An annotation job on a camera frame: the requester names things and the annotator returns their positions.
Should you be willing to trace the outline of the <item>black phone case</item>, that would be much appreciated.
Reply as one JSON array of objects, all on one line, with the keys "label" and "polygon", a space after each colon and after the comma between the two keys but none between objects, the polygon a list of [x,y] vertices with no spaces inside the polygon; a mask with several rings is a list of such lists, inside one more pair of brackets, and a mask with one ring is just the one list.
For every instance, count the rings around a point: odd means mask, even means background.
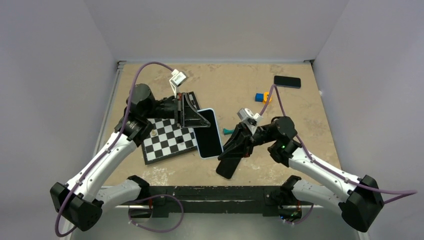
[{"label": "black phone case", "polygon": [[219,162],[215,172],[221,177],[230,180],[233,177],[240,161],[241,158],[223,159]]}]

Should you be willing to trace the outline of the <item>light blue cased phone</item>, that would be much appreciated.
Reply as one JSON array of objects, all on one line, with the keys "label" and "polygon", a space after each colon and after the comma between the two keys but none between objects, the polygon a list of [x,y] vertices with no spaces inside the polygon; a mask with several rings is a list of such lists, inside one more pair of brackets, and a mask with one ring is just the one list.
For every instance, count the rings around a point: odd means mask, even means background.
[{"label": "light blue cased phone", "polygon": [[210,123],[209,127],[193,129],[199,156],[202,159],[216,158],[224,150],[215,111],[212,108],[204,108],[198,113]]}]

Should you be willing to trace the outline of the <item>blue smartphone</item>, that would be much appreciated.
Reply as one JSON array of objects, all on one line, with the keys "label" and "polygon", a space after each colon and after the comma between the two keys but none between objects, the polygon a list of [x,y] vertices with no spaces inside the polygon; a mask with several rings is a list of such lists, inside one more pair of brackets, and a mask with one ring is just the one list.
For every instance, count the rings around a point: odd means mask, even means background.
[{"label": "blue smartphone", "polygon": [[273,78],[273,83],[276,86],[285,87],[285,88],[294,88],[294,89],[300,89],[302,86],[301,79],[299,77],[290,77],[290,76],[281,76],[281,75],[275,75]]}]

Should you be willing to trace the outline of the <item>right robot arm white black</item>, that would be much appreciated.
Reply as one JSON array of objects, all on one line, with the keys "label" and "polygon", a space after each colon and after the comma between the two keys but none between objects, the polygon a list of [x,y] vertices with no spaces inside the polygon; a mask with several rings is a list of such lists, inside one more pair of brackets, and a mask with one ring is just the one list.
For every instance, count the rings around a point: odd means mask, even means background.
[{"label": "right robot arm white black", "polygon": [[278,164],[308,175],[319,184],[298,176],[290,176],[281,186],[280,196],[288,204],[296,200],[327,207],[341,215],[353,229],[367,232],[385,203],[377,181],[359,177],[325,162],[311,154],[297,136],[295,124],[288,116],[273,117],[269,124],[250,130],[252,121],[242,121],[223,146],[218,156],[216,173],[226,179],[234,175],[241,159],[248,158],[256,146],[272,143],[267,148]]}]

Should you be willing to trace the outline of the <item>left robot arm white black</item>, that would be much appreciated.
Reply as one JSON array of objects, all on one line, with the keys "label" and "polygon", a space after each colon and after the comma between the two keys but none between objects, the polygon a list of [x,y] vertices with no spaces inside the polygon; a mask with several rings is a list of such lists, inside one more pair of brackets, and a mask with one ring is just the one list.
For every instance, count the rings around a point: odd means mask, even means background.
[{"label": "left robot arm white black", "polygon": [[136,175],[109,189],[103,184],[120,163],[134,152],[153,130],[150,119],[174,119],[182,128],[206,128],[211,123],[200,115],[186,92],[156,100],[144,83],[133,85],[126,100],[124,116],[114,128],[109,140],[94,158],[65,184],[55,183],[50,189],[57,217],[55,232],[61,218],[76,229],[87,231],[102,214],[123,203],[142,205],[151,199],[150,185]]}]

